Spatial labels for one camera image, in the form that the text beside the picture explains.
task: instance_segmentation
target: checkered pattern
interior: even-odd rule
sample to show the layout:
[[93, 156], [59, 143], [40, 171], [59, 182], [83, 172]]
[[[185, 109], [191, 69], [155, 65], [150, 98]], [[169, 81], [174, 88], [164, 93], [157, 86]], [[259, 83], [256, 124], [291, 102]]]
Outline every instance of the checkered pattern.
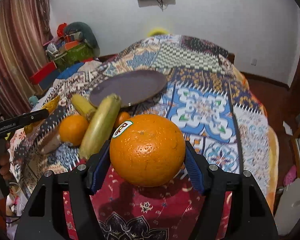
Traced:
[[192, 52], [168, 43], [162, 44], [151, 66], [156, 68], [185, 66], [186, 68], [203, 69], [214, 73], [225, 73], [219, 66], [217, 56], [209, 53]]

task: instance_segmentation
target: human hand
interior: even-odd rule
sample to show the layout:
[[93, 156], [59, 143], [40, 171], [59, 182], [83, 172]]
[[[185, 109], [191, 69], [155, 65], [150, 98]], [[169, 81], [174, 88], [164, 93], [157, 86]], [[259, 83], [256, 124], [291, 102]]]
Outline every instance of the human hand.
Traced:
[[10, 172], [10, 154], [8, 153], [8, 149], [10, 148], [10, 143], [6, 141], [5, 144], [6, 151], [2, 156], [0, 157], [0, 174], [3, 176], [4, 179], [11, 179], [11, 172]]

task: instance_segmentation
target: orange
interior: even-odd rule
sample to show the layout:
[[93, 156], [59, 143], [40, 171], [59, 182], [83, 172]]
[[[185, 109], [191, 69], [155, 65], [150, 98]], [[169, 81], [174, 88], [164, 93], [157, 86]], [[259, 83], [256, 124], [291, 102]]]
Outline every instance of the orange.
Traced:
[[115, 171], [131, 184], [156, 187], [177, 174], [185, 150], [185, 139], [173, 122], [155, 114], [141, 114], [114, 132], [110, 160]]
[[118, 128], [120, 124], [122, 124], [124, 121], [127, 121], [130, 117], [131, 116], [128, 112], [120, 112], [114, 122], [114, 128]]
[[67, 116], [60, 124], [61, 141], [70, 146], [79, 146], [89, 126], [89, 122], [81, 115]]

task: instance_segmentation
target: pink slipper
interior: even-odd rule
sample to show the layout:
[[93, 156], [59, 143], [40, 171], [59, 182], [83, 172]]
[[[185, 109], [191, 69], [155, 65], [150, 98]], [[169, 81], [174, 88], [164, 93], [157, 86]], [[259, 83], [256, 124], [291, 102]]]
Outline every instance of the pink slipper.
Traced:
[[291, 184], [292, 182], [295, 181], [296, 178], [297, 178], [297, 167], [293, 165], [283, 179], [283, 186], [285, 187]]

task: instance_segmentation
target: baseboard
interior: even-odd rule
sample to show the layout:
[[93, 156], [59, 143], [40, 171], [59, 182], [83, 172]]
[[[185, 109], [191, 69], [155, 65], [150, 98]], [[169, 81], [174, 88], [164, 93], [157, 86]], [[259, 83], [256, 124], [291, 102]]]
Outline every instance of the baseboard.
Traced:
[[277, 80], [273, 80], [271, 78], [266, 78], [266, 77], [258, 76], [258, 75], [255, 75], [255, 74], [250, 74], [250, 73], [242, 72], [242, 71], [241, 71], [241, 73], [246, 77], [246, 79], [248, 79], [248, 81], [249, 81], [249, 79], [258, 80], [258, 81], [266, 82], [266, 83], [269, 83], [269, 84], [273, 84], [273, 85], [278, 86], [278, 87], [283, 87], [286, 90], [289, 90], [288, 84], [285, 84], [283, 82], [280, 82], [280, 81], [277, 81]]

